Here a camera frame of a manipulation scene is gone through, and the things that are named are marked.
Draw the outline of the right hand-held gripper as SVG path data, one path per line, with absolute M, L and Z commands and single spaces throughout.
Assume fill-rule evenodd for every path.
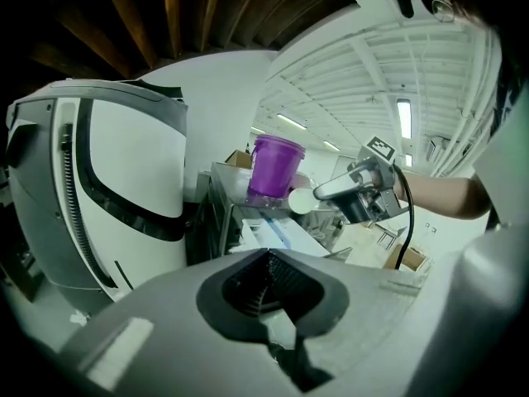
M 316 187 L 313 196 L 320 201 L 331 200 L 351 224 L 395 218 L 404 212 L 393 191 L 398 178 L 393 165 L 396 155 L 393 145 L 372 136 L 361 146 L 356 161 Z M 371 170 L 383 176 L 382 189 L 373 186 Z

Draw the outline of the black washing machine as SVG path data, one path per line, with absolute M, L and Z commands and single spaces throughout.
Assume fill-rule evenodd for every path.
M 239 244 L 244 219 L 292 218 L 330 254 L 343 233 L 344 222 L 324 203 L 310 213 L 290 210 L 287 198 L 272 198 L 249 188 L 251 171 L 223 163 L 212 164 L 198 177 L 197 191 L 202 196 L 187 203 L 187 262 L 196 265 L 228 254 Z

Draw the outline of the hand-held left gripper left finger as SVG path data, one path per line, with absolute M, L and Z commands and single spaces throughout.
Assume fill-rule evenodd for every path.
M 234 342 L 198 311 L 203 281 L 238 252 L 145 282 L 77 331 L 63 365 L 96 392 L 295 392 L 263 344 Z

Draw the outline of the person's right forearm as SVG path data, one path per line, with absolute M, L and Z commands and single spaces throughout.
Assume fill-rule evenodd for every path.
M 433 178 L 405 173 L 413 204 L 432 213 L 460 220 L 473 220 L 492 207 L 477 175 L 470 178 Z

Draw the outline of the open cardboard box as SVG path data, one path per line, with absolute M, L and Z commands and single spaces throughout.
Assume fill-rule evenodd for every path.
M 225 164 L 250 170 L 252 168 L 252 161 L 252 155 L 250 153 L 235 150 L 226 158 Z

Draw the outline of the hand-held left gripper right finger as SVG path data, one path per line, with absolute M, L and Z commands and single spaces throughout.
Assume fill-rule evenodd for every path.
M 407 317 L 414 275 L 271 251 L 268 277 L 291 329 L 269 335 L 288 351 L 268 363 L 269 390 L 407 390 L 418 352 Z

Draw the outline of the grey metal table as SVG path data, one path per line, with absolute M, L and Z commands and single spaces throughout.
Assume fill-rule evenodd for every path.
M 402 227 L 402 228 L 399 228 L 397 231 L 394 231 L 394 230 L 379 226 L 379 230 L 381 231 L 381 235 L 377 241 L 377 244 L 383 247 L 384 250 L 388 251 L 390 248 L 393 247 L 396 241 L 403 235 L 403 233 L 407 230 L 407 228 Z

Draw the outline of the white round lid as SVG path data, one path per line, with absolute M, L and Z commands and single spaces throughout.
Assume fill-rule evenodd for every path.
M 312 189 L 293 189 L 288 196 L 290 210 L 300 215 L 310 213 L 318 204 Z

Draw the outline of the purple plastic bucket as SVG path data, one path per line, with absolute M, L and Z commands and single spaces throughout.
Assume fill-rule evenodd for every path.
M 306 149 L 296 142 L 271 135 L 258 135 L 251 153 L 253 165 L 249 188 L 256 194 L 282 199 Z

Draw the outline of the brown cardboard box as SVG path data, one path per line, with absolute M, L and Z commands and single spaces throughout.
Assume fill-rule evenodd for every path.
M 384 262 L 383 268 L 385 269 L 394 269 L 399 257 L 400 251 L 402 250 L 403 245 L 397 244 L 389 256 L 389 258 Z M 427 258 L 420 252 L 416 251 L 413 248 L 408 248 L 403 255 L 401 260 L 400 267 L 406 267 L 413 272 L 419 271 L 422 265 L 426 262 Z

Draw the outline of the white detergent drawer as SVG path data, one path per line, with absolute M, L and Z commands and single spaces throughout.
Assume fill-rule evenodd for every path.
M 244 219 L 239 244 L 229 252 L 262 248 L 297 251 L 315 257 L 330 255 L 327 249 L 292 218 Z

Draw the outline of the white and black machine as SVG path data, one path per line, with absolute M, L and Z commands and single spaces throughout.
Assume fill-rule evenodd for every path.
M 177 87 L 67 79 L 7 109 L 18 222 L 47 280 L 94 315 L 184 268 L 187 108 Z

